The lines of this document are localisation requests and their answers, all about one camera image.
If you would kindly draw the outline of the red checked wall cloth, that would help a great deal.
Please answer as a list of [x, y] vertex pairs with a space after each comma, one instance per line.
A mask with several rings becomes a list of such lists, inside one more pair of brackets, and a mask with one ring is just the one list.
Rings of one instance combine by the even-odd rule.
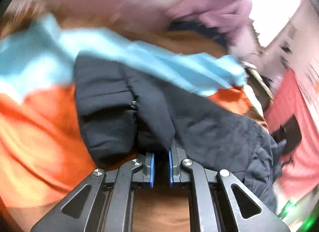
[[286, 197], [300, 199], [318, 185], [318, 129], [292, 69], [284, 72], [264, 117], [269, 132], [287, 141], [280, 187]]

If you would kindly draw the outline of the colourful patchwork quilt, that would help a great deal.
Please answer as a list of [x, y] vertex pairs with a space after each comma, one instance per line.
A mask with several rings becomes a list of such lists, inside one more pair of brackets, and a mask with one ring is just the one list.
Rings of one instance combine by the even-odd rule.
[[[215, 41], [191, 31], [133, 32], [100, 19], [62, 16], [58, 23], [63, 29], [108, 27], [130, 40], [175, 53], [206, 52], [217, 58], [228, 54]], [[21, 104], [14, 97], [1, 91], [1, 231], [30, 231], [96, 166], [80, 137], [71, 82], [53, 81], [47, 88], [28, 91]], [[268, 131], [250, 86], [220, 90], [209, 99]], [[133, 231], [190, 231], [187, 192], [164, 190], [137, 193]]]

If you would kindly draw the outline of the black office chair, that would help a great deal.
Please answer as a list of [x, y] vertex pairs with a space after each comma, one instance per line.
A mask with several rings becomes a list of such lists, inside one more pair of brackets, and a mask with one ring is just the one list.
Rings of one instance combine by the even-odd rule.
[[302, 141], [301, 129], [296, 116], [291, 115], [271, 136], [282, 148], [283, 156], [292, 153]]

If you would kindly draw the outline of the pink curtain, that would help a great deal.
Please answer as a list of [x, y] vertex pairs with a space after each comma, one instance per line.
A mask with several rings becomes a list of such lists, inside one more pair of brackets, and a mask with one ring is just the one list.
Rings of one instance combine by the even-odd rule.
[[225, 34], [232, 46], [252, 29], [251, 0], [48, 0], [72, 16], [108, 15], [126, 28], [163, 31], [174, 22], [195, 22]]

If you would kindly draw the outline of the dark navy padded jacket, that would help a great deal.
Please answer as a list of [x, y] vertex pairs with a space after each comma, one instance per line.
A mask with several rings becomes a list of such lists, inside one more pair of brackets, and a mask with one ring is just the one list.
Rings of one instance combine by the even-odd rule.
[[254, 120], [123, 63], [79, 56], [75, 102], [84, 144], [100, 168], [172, 145], [207, 169], [227, 169], [270, 210], [282, 147]]

